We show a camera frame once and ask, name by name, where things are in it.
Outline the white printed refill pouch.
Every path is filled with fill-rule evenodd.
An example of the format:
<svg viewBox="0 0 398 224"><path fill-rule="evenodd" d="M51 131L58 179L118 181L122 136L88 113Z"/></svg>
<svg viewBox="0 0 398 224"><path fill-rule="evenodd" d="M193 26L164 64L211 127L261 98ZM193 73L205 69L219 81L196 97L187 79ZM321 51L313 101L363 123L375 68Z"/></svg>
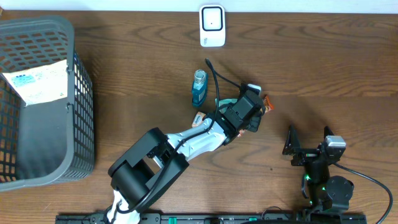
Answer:
<svg viewBox="0 0 398 224"><path fill-rule="evenodd" d="M26 106L67 97L67 61L2 74Z"/></svg>

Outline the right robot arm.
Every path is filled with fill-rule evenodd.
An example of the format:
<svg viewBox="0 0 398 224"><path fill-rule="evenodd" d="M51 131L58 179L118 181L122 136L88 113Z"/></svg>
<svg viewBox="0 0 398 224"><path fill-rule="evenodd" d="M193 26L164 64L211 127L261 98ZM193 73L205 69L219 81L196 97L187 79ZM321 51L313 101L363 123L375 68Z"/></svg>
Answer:
<svg viewBox="0 0 398 224"><path fill-rule="evenodd" d="M290 125L283 155L292 156L292 166L304 167L302 194L310 200L310 207L302 212L303 219L314 221L316 216L340 216L349 209L353 183L339 175L331 176L329 166L337 163L346 142L324 127L323 141L316 148L303 148L295 128Z"/></svg>

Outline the blue mouthwash bottle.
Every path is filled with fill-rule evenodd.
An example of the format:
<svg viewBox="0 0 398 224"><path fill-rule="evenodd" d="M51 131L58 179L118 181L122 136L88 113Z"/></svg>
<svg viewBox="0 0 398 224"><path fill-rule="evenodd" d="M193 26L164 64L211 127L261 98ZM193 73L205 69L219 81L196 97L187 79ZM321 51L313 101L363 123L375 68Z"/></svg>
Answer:
<svg viewBox="0 0 398 224"><path fill-rule="evenodd" d="M197 70L194 73L194 79L192 84L192 105L194 107L200 107L207 94L208 86L208 74L204 70Z"/></svg>

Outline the light blue wipes packet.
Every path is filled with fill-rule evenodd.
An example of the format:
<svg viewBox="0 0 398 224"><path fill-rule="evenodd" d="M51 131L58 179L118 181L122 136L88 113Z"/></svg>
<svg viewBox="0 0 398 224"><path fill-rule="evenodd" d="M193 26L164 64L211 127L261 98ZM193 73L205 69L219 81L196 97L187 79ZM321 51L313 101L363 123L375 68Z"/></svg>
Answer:
<svg viewBox="0 0 398 224"><path fill-rule="evenodd" d="M218 102L218 111L224 113L228 106L233 106L237 102L237 98L227 98Z"/></svg>

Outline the small orange tissue pack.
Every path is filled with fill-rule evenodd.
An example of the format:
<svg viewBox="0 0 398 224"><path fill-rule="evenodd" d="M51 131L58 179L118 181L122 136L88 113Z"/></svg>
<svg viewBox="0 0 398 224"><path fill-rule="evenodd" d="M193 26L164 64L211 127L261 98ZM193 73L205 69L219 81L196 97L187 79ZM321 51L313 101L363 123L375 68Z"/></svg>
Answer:
<svg viewBox="0 0 398 224"><path fill-rule="evenodd" d="M193 119L192 127L195 128L201 125L205 116L206 116L205 113L198 111Z"/></svg>

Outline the red Top chocolate bar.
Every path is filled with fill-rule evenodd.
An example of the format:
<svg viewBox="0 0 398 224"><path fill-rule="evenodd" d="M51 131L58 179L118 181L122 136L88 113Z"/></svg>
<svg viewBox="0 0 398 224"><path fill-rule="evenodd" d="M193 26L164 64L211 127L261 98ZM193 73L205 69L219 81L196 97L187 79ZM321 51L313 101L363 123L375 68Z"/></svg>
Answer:
<svg viewBox="0 0 398 224"><path fill-rule="evenodd" d="M262 117L267 113L274 109L274 106L270 102L270 99L267 95L262 99L263 106L262 108L254 114L254 116L250 119L248 125L243 129L239 130L238 137L240 138L246 131L257 132L261 123Z"/></svg>

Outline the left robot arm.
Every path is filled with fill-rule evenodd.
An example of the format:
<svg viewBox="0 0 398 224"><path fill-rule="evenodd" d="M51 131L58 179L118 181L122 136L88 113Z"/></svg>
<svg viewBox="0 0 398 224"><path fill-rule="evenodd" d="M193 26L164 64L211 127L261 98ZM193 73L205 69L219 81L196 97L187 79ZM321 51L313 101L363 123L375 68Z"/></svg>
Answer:
<svg viewBox="0 0 398 224"><path fill-rule="evenodd" d="M266 111L267 100L247 90L236 101L217 105L186 131L146 132L108 170L114 202L105 215L107 223L139 223L140 214L169 189L190 160L245 131L256 132Z"/></svg>

